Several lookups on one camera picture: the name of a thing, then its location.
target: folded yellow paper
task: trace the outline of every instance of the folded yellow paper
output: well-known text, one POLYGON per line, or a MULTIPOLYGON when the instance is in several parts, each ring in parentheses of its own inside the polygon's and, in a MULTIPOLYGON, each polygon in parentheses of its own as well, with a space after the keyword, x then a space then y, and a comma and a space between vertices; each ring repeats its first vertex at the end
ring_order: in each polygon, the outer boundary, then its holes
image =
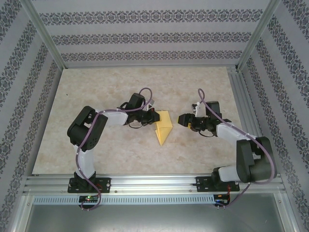
POLYGON ((162 146, 170 131, 172 130, 173 125, 169 118, 168 111, 157 111, 157 113, 160 114, 160 121, 156 122, 155 133, 158 137, 160 145, 162 146))

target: black mounting plate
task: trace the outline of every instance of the black mounting plate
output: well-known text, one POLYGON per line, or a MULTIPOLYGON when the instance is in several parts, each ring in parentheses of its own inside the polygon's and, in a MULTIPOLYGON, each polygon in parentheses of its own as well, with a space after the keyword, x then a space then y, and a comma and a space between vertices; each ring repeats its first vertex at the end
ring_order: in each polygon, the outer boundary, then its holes
MULTIPOLYGON (((79 190, 72 186, 72 183, 75 182, 75 178, 70 178, 68 193, 97 193, 97 191, 92 188, 89 192, 85 192, 82 189, 79 190)), ((100 189, 101 193, 109 193, 111 189, 111 179, 106 177, 96 177, 95 185, 100 189)))
POLYGON ((219 185, 215 185, 211 176, 197 176, 196 184, 198 192, 227 192, 228 187, 230 192, 238 192, 240 190, 239 185, 235 181, 221 182, 219 185))

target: decorative border pattern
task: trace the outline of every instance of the decorative border pattern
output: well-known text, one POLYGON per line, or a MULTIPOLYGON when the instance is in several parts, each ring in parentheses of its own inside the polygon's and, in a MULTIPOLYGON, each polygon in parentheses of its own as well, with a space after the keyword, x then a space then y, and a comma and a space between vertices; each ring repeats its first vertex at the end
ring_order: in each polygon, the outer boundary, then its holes
POLYGON ((35 58, 32 69, 26 80, 26 84, 23 87, 21 95, 18 99, 17 107, 15 107, 12 118, 10 119, 10 125, 7 127, 7 130, 4 133, 4 138, 2 139, 2 143, 0 144, 0 174, 3 173, 3 169, 6 165, 6 160, 9 158, 13 142, 15 141, 18 134, 20 124, 27 110, 28 103, 35 88, 35 84, 39 78, 39 74, 42 70, 47 54, 48 49, 43 43, 40 47, 37 57, 35 58))
POLYGON ((7 31, 11 27, 17 13, 21 9, 21 4, 16 0, 7 0, 0 11, 0 41, 3 41, 7 31))
POLYGON ((154 51, 62 53, 64 61, 238 59, 242 51, 154 51))
MULTIPOLYGON (((293 191, 295 204, 297 205, 298 211, 301 214, 301 219, 304 221, 305 228, 309 230, 309 206, 307 205, 307 199, 305 199, 304 191, 301 189, 301 185, 299 184, 299 178, 295 174, 295 168, 293 166, 293 163, 291 162, 291 157, 289 156, 288 150, 286 149, 286 145, 282 138, 279 126, 277 124, 272 108, 269 104, 268 97, 266 95, 265 89, 261 82, 261 78, 252 57, 248 59, 247 67, 249 69, 251 79, 253 80, 254 87, 260 99, 260 103, 263 108, 265 118, 267 119, 269 130, 275 143, 279 158, 281 160, 281 164, 285 171, 285 175, 288 177, 287 180, 290 184, 290 189, 293 191)), ((250 92, 246 80, 245 84, 248 92, 250 92)))
POLYGON ((299 29, 302 30, 306 40, 309 40, 309 7, 303 0, 282 0, 283 4, 293 16, 299 29))
POLYGON ((272 38, 275 40, 295 83, 298 85, 298 89, 300 89, 300 94, 304 97, 304 101, 307 103, 306 106, 309 108, 308 72, 304 69, 296 51, 293 49, 291 42, 275 16, 272 17, 267 27, 272 38))
POLYGON ((263 66, 265 67, 274 92, 276 93, 286 122, 289 124, 289 128, 291 129, 292 136, 294 136, 294 141, 296 141, 299 154, 302 155, 302 160, 306 164, 305 167, 309 168, 309 141, 308 138, 306 138, 306 133, 304 132, 303 127, 299 124, 297 114, 294 112, 288 93, 284 89, 283 82, 280 79, 280 76, 262 39, 257 42, 255 48, 263 62, 263 66))
POLYGON ((52 36, 56 45, 248 42, 250 32, 129 33, 52 36))
POLYGON ((32 122, 30 124, 29 131, 27 132, 27 137, 24 142, 23 149, 21 150, 19 156, 19 162, 15 167, 14 175, 12 176, 12 181, 10 183, 10 188, 8 189, 8 194, 4 197, 4 204, 2 205, 2 210, 0 211, 0 231, 5 231, 9 223, 14 202, 16 201, 18 195, 21 180, 25 173, 29 156, 31 155, 31 150, 33 143, 35 141, 35 136, 38 131, 42 116, 44 114, 46 102, 51 87, 53 85, 57 70, 58 66, 56 65, 55 61, 53 61, 51 68, 48 72, 44 87, 42 89, 36 110, 33 114, 32 122))
POLYGON ((104 23, 257 22, 263 10, 160 10, 41 13, 46 26, 104 23))
POLYGON ((4 71, 0 76, 0 108, 3 106, 2 103, 4 103, 6 96, 11 89, 13 80, 16 78, 36 32, 34 25, 29 20, 22 36, 18 40, 17 46, 14 48, 12 56, 9 58, 9 62, 7 62, 7 66, 4 68, 4 71))

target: beige tabletop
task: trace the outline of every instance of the beige tabletop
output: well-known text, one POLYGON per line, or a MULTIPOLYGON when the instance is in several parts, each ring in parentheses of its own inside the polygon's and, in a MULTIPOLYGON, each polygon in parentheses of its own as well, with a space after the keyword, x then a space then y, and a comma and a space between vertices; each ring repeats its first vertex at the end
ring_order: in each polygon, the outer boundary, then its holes
MULTIPOLYGON (((236 149, 226 141, 205 138, 177 123, 191 113, 202 88, 206 101, 218 101, 224 118, 240 127, 226 69, 204 67, 103 68, 64 70, 53 103, 34 174, 72 174, 75 153, 67 129, 81 109, 113 109, 143 87, 153 91, 156 111, 168 110, 173 129, 160 146, 155 124, 131 129, 105 127, 95 147, 98 174, 211 173, 236 162, 236 149)), ((149 93, 142 93, 146 98, 149 93)))

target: striped wall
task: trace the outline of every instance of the striped wall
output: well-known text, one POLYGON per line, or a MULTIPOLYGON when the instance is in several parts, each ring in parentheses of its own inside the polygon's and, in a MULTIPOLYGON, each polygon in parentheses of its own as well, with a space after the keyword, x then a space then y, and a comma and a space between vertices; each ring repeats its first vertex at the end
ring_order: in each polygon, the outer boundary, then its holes
POLYGON ((61 72, 16 0, 0 0, 0 232, 32 173, 61 72))
POLYGON ((269 0, 34 0, 70 67, 236 65, 269 0))
POLYGON ((242 70, 301 231, 309 231, 308 19, 308 0, 282 0, 242 70))

